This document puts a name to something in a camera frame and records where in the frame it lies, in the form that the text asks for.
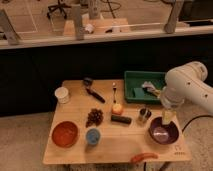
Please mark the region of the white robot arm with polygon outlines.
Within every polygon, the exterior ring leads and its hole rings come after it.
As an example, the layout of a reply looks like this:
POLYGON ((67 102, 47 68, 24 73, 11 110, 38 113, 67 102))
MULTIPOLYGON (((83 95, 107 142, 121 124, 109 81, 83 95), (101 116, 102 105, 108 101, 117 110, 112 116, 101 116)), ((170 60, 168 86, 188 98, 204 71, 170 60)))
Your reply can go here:
POLYGON ((190 100, 213 114, 213 87, 205 83, 207 76, 206 66, 198 61, 175 67, 165 74, 166 86, 159 96, 164 107, 163 125, 172 121, 176 110, 185 100, 190 100))

